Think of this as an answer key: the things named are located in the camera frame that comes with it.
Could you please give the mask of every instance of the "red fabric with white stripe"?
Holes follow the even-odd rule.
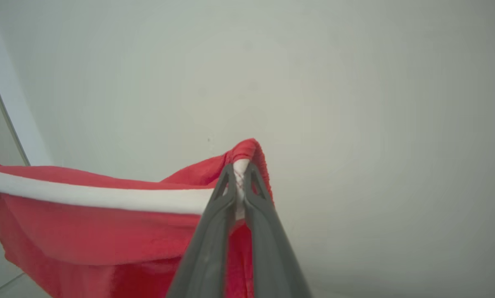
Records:
[[[222,168],[239,159],[255,163],[270,189],[264,155],[254,139],[158,183],[56,166],[0,166],[0,172],[100,188],[212,189]],[[64,205],[0,192],[5,257],[55,298],[164,297],[198,220],[194,214]],[[251,261],[251,232],[239,224],[229,240],[228,298],[253,297]]]

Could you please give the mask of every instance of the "red garment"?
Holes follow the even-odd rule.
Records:
[[[254,139],[159,183],[56,166],[0,166],[0,172],[117,190],[212,189],[222,168],[238,159],[256,164],[270,190],[264,155]],[[5,258],[55,298],[166,296],[199,217],[57,204],[0,192],[0,241]],[[253,297],[251,232],[244,223],[238,224],[229,239],[226,283],[228,298]]]

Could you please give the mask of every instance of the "white wall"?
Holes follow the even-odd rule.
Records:
[[[495,1],[0,0],[0,30],[56,164],[255,137],[312,285],[495,298]]]

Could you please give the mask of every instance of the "floor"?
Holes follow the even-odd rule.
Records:
[[[25,274],[0,288],[0,298],[50,298],[30,277]]]

